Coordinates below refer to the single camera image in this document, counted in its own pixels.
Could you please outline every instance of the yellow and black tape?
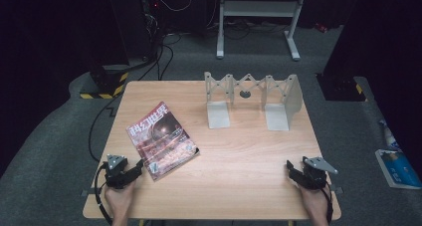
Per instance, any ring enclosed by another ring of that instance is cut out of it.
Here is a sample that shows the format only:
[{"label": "yellow and black tape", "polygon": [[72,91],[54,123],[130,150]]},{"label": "yellow and black tape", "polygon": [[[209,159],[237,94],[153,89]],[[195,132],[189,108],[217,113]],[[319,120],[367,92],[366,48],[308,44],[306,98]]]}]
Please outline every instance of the yellow and black tape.
[{"label": "yellow and black tape", "polygon": [[363,89],[360,87],[359,84],[356,84],[357,92],[361,95],[363,93]]},{"label": "yellow and black tape", "polygon": [[123,91],[124,82],[126,81],[128,73],[121,75],[118,84],[115,86],[113,91],[102,93],[101,91],[91,93],[80,93],[82,99],[112,99],[117,97]]}]

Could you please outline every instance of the magazine title text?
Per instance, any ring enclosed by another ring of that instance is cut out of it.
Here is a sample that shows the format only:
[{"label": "magazine title text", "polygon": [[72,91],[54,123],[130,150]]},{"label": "magazine title text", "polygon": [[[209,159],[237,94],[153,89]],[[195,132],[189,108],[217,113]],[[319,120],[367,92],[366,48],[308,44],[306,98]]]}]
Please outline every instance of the magazine title text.
[{"label": "magazine title text", "polygon": [[129,132],[132,136],[135,136],[138,132],[144,131],[151,126],[153,126],[157,121],[159,121],[166,113],[168,109],[166,105],[160,105],[155,112],[152,112],[144,120],[134,124],[129,128]]}]

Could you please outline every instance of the magazine cover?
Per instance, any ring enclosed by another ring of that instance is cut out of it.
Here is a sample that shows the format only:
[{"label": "magazine cover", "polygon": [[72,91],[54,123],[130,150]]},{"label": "magazine cover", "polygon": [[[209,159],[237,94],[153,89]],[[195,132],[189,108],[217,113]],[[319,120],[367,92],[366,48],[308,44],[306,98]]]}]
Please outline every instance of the magazine cover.
[{"label": "magazine cover", "polygon": [[403,152],[378,149],[375,155],[390,187],[422,188],[418,175]]},{"label": "magazine cover", "polygon": [[154,181],[199,153],[164,102],[126,130]]}]

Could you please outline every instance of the metal stand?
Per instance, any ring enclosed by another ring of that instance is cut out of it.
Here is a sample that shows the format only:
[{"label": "metal stand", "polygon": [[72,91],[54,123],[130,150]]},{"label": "metal stand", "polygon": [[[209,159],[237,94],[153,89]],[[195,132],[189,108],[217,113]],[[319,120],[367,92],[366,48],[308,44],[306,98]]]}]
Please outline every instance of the metal stand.
[{"label": "metal stand", "polygon": [[286,40],[294,61],[301,57],[296,48],[293,35],[301,14],[304,0],[292,2],[274,1],[225,1],[220,0],[220,17],[217,39],[217,59],[224,58],[224,17],[225,16],[260,16],[260,17],[291,17],[289,31],[285,31]]},{"label": "metal stand", "polygon": [[[251,95],[251,90],[261,90],[261,104],[265,110],[269,130],[289,130],[293,115],[302,107],[302,90],[296,75],[290,75],[284,81],[275,81],[270,75],[259,81],[249,74],[239,81],[235,80],[232,75],[226,75],[220,81],[214,80],[208,72],[205,72],[204,76],[210,128],[230,126],[226,100],[229,99],[231,105],[234,103],[235,89],[239,89],[240,96],[245,99]],[[246,81],[252,84],[246,87],[244,86]],[[223,91],[225,94],[224,101],[212,101],[213,94],[217,90]],[[273,92],[280,94],[279,101],[277,103],[268,103],[267,96]]]}]

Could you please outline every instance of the human hand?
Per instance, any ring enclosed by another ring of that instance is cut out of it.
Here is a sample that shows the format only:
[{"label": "human hand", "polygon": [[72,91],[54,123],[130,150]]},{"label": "human hand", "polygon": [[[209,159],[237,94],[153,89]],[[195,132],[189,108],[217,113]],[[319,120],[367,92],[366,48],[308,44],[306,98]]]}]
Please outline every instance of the human hand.
[{"label": "human hand", "polygon": [[127,213],[132,202],[135,184],[136,180],[133,180],[124,189],[105,187],[105,200],[112,211],[113,226],[125,226],[127,224]]},{"label": "human hand", "polygon": [[[326,212],[328,205],[326,202],[325,195],[320,189],[306,189],[299,185],[299,189],[302,193],[302,200],[304,202],[305,209],[310,215],[311,221],[314,226],[326,226]],[[326,185],[323,189],[327,195],[329,195],[329,188]]]}]

